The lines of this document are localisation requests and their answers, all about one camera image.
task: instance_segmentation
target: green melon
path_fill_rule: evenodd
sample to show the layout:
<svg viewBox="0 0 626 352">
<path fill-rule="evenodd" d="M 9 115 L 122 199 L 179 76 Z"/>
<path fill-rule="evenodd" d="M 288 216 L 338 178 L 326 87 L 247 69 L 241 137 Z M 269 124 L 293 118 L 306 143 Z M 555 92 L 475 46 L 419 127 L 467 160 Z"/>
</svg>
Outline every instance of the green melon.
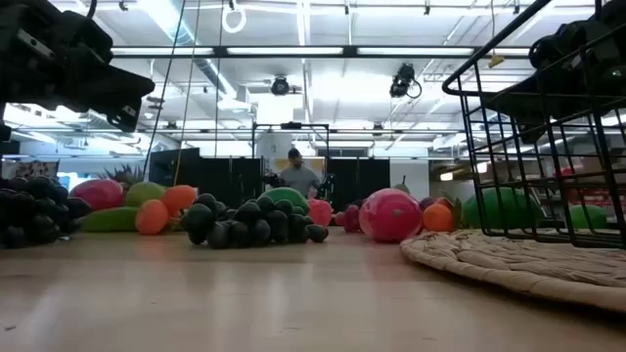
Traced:
<svg viewBox="0 0 626 352">
<path fill-rule="evenodd" d="M 506 227 L 511 229 L 531 228 L 543 218 L 543 214 L 537 202 L 530 198 L 530 209 L 526 204 L 526 197 L 523 191 L 511 188 L 501 188 L 500 195 L 504 213 L 507 216 Z M 496 189 L 483 191 L 485 228 L 504 229 L 505 220 L 498 204 L 498 194 Z M 472 196 L 463 205 L 464 221 L 473 228 L 481 228 L 480 216 L 478 213 L 478 202 L 476 196 Z"/>
<path fill-rule="evenodd" d="M 165 194 L 165 187 L 154 182 L 139 182 L 131 186 L 126 193 L 126 206 L 142 206 L 151 199 L 161 199 Z"/>
<path fill-rule="evenodd" d="M 309 213 L 309 203 L 306 198 L 298 191 L 289 187 L 279 187 L 266 191 L 261 197 L 268 197 L 274 203 L 279 200 L 289 200 L 293 206 L 299 206 L 304 210 L 304 215 Z"/>
<path fill-rule="evenodd" d="M 582 205 L 573 205 L 569 207 L 569 215 L 574 229 L 589 229 L 591 223 L 594 230 L 606 228 L 606 210 L 597 205 L 585 204 L 587 213 L 589 214 L 589 222 L 585 216 L 585 209 Z"/>
<path fill-rule="evenodd" d="M 135 232 L 138 207 L 122 206 L 94 211 L 82 218 L 82 232 Z"/>
</svg>

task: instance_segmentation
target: black partition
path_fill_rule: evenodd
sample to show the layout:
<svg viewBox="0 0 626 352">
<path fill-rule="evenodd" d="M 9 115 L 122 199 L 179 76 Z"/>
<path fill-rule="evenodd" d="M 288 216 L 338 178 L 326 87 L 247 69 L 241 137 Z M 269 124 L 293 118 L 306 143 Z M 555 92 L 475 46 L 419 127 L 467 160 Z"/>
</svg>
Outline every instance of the black partition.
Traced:
<svg viewBox="0 0 626 352">
<path fill-rule="evenodd" d="M 335 175 L 333 208 L 343 210 L 357 199 L 365 199 L 375 191 L 390 187 L 388 159 L 329 160 L 328 173 Z"/>
<path fill-rule="evenodd" d="M 151 154 L 149 180 L 174 185 L 179 151 Z M 199 149 L 181 152 L 177 185 L 189 185 L 199 193 L 211 193 L 230 207 L 238 207 L 262 192 L 262 160 L 250 158 L 201 157 Z"/>
</svg>

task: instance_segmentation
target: gray shirt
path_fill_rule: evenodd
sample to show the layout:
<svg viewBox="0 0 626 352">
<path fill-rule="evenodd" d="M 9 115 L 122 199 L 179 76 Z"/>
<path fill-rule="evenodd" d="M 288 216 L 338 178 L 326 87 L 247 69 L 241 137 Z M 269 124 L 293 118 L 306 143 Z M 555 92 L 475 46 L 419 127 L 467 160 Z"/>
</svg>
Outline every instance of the gray shirt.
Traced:
<svg viewBox="0 0 626 352">
<path fill-rule="evenodd" d="M 281 172 L 281 178 L 285 180 L 287 187 L 300 192 L 305 198 L 308 196 L 311 187 L 320 187 L 320 180 L 315 172 L 302 165 L 300 168 L 290 167 Z"/>
</svg>

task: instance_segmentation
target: ceiling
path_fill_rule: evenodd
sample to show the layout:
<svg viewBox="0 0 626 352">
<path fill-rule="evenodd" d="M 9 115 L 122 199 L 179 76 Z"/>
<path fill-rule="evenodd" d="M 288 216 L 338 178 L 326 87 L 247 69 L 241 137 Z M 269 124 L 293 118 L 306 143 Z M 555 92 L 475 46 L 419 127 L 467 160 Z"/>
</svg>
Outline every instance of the ceiling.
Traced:
<svg viewBox="0 0 626 352">
<path fill-rule="evenodd" d="M 86 14 L 88 0 L 53 0 L 62 10 Z M 128 11 L 121 11 L 117 0 L 101 0 L 96 12 L 96 22 L 113 38 L 115 46 L 163 46 L 172 45 L 172 21 L 178 20 L 183 0 L 130 0 L 125 1 Z M 422 0 L 267 0 L 236 1 L 237 9 L 246 13 L 243 28 L 230 33 L 222 29 L 222 14 L 229 13 L 228 1 L 186 1 L 183 20 L 189 31 L 197 38 L 197 45 L 204 46 L 309 46 L 309 45 L 367 45 L 367 46 L 482 46 L 495 31 L 499 32 L 517 15 L 514 5 L 521 10 L 532 1 L 494 0 L 493 15 L 489 0 L 430 0 L 430 13 L 424 15 Z M 506 39 L 503 45 L 528 47 L 544 35 L 554 33 L 562 23 L 587 19 L 593 14 L 593 0 L 553 1 L 535 19 Z M 344 6 L 349 5 L 349 15 Z M 238 13 L 229 14 L 228 24 L 236 26 Z M 193 41 L 183 43 L 193 45 Z M 308 121 L 329 123 L 335 128 L 372 128 L 382 123 L 385 129 L 450 129 L 463 130 L 459 98 L 441 92 L 441 82 L 457 69 L 465 59 L 307 59 L 262 58 L 212 60 L 228 84 L 246 92 L 245 101 L 258 109 L 227 109 L 217 102 L 223 97 L 217 94 L 214 82 L 199 69 L 191 59 L 175 59 L 167 77 L 164 91 L 165 103 L 159 125 L 176 122 L 180 128 L 183 120 L 188 128 L 249 129 L 255 115 L 261 110 L 266 115 L 272 99 L 268 82 L 283 75 L 291 85 L 307 88 L 307 101 L 311 110 Z M 423 94 L 416 100 L 390 99 L 389 85 L 401 64 L 413 64 Z M 505 60 L 494 68 L 486 68 L 489 60 L 480 63 L 484 89 L 498 91 L 532 74 L 533 68 L 526 60 Z M 157 88 L 153 96 L 163 93 L 163 82 L 170 66 L 168 59 L 114 59 L 112 64 L 132 72 L 151 77 Z M 475 78 L 468 76 L 467 85 L 475 85 Z M 274 105 L 290 105 L 302 110 L 302 95 L 272 101 Z M 470 105 L 477 106 L 476 99 Z M 155 124 L 155 110 L 146 102 L 141 125 Z M 21 123 L 28 134 L 28 127 L 58 127 L 67 123 L 55 120 L 60 114 L 51 113 L 45 121 Z M 290 120 L 285 114 L 274 113 L 272 122 Z M 86 118 L 74 124 L 93 121 Z M 67 133 L 64 138 L 85 139 L 90 135 Z M 411 141 L 432 141 L 439 134 L 412 134 L 390 144 L 390 148 L 402 148 Z M 214 140 L 214 134 L 190 134 L 191 140 Z M 144 135 L 142 144 L 149 140 Z M 241 133 L 219 133 L 217 138 L 225 141 L 242 141 L 251 137 Z M 397 134 L 385 136 L 393 142 Z M 15 136 L 22 141 L 29 137 Z M 350 140 L 349 135 L 334 139 Z M 172 141 L 163 137 L 165 144 Z M 144 147 L 133 147 L 143 153 Z"/>
</svg>

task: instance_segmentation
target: woven mat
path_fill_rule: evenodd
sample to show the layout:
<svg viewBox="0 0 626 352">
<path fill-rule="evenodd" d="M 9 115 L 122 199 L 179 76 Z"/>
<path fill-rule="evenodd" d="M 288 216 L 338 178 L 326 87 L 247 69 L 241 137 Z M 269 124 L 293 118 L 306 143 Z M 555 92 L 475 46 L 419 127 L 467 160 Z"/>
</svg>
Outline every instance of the woven mat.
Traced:
<svg viewBox="0 0 626 352">
<path fill-rule="evenodd" d="M 400 244 L 414 262 L 512 291 L 626 313 L 626 250 L 492 238 L 479 230 Z"/>
</svg>

